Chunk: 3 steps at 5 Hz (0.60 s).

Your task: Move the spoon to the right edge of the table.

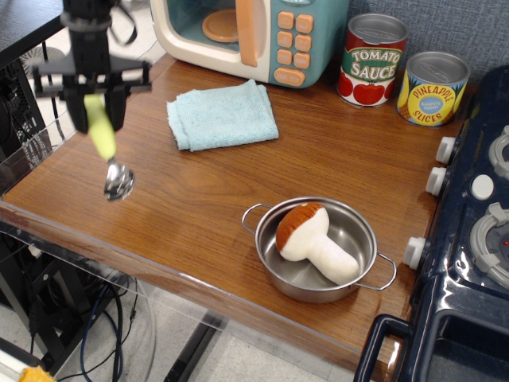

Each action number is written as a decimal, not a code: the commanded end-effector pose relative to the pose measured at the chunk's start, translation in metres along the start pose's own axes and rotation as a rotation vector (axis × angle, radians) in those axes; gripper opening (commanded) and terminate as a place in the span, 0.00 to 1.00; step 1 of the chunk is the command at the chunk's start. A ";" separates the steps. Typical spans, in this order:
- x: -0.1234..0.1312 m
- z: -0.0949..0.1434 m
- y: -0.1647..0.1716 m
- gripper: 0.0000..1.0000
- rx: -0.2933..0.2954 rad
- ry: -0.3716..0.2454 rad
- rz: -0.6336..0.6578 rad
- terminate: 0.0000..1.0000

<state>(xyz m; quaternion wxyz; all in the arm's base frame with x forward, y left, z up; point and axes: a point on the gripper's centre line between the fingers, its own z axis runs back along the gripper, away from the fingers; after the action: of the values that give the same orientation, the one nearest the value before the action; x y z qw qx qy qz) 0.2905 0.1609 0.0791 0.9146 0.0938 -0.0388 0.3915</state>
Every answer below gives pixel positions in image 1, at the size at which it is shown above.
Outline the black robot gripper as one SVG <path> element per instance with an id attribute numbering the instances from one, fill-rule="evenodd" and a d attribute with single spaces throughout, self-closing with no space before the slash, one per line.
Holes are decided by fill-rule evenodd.
<path id="1" fill-rule="evenodd" d="M 71 50 L 59 60 L 33 67 L 37 97 L 64 98 L 75 128 L 88 133 L 84 95 L 105 94 L 105 108 L 114 131 L 124 124 L 128 92 L 149 91 L 150 64 L 110 54 L 107 31 L 110 14 L 61 14 Z"/>

